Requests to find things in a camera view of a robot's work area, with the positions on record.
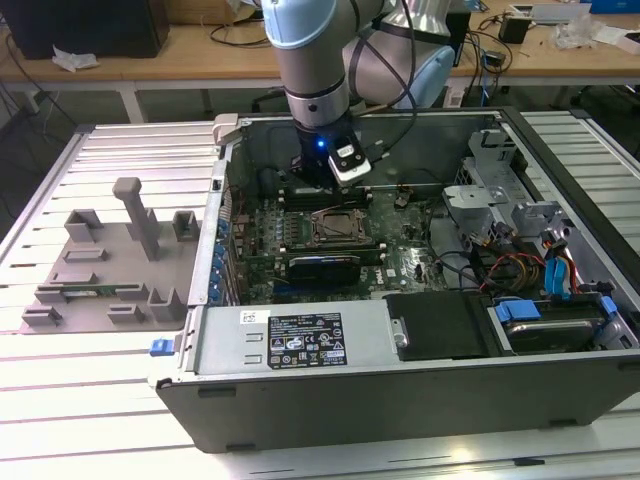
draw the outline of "desk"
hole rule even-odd
[[[491,10],[471,17],[471,27],[482,20],[502,13],[509,0],[489,0]],[[640,28],[638,15],[594,15],[609,26],[627,29]],[[509,86],[571,86],[624,85],[640,83],[640,56],[630,55],[613,45],[597,43],[594,48],[559,50],[550,41],[553,27],[537,26],[527,33],[522,45],[510,45],[513,64],[500,78],[500,85]],[[486,30],[498,35],[499,25]],[[481,38],[486,49],[505,51],[490,38]],[[465,45],[462,61],[447,82],[447,106],[459,107],[475,67],[473,47]]]
[[[482,19],[501,13],[508,0],[488,0],[491,10],[472,16],[472,27]],[[598,15],[612,26],[635,28],[640,15]],[[497,27],[488,33],[497,34]],[[632,56],[610,45],[594,49],[561,51],[549,42],[549,27],[531,30],[523,45],[513,46],[513,65],[501,79],[501,85],[567,86],[623,85],[640,83],[640,56]],[[259,24],[234,27],[229,40],[246,42],[263,38]],[[25,81],[0,38],[0,79],[11,91],[29,92],[33,85]],[[494,43],[486,39],[489,48]],[[491,46],[500,50],[498,44]],[[66,72],[48,60],[22,60],[25,70],[49,91],[106,90],[118,92],[132,123],[146,121],[138,100],[142,90],[190,90],[216,88],[269,88],[281,85],[279,70],[271,48],[240,49],[211,42],[198,26],[172,26],[169,39],[156,58],[100,58],[100,66],[77,73]],[[466,46],[460,65],[447,82],[445,105],[459,107],[464,90],[473,75],[473,50]],[[208,96],[203,97],[205,105]]]

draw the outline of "motherboard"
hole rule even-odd
[[[424,238],[435,199],[399,203],[399,198],[396,191],[377,191],[366,204],[346,201],[315,211],[282,199],[248,205],[232,218],[240,304],[446,290]]]

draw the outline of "power supply label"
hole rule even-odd
[[[269,317],[269,366],[336,367],[347,364],[339,313]]]

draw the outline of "white label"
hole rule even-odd
[[[338,149],[338,156],[340,158],[347,158],[353,155],[356,150],[353,148],[353,145],[347,145],[346,147],[342,147]]]
[[[242,310],[240,312],[241,324],[268,323],[271,310]]]

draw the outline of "slotted aluminum table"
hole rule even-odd
[[[564,112],[526,118],[640,249],[640,176],[631,157],[590,120]],[[640,395],[589,427],[205,455],[149,386],[148,377],[174,361],[148,356],[164,334],[12,334],[67,240],[63,224],[72,209],[94,208],[104,222],[127,220],[111,195],[119,176],[141,178],[143,201],[159,220],[185,208],[202,218],[217,160],[212,125],[124,125],[75,135],[5,238],[0,478],[640,478]],[[529,173],[552,198],[540,175]]]

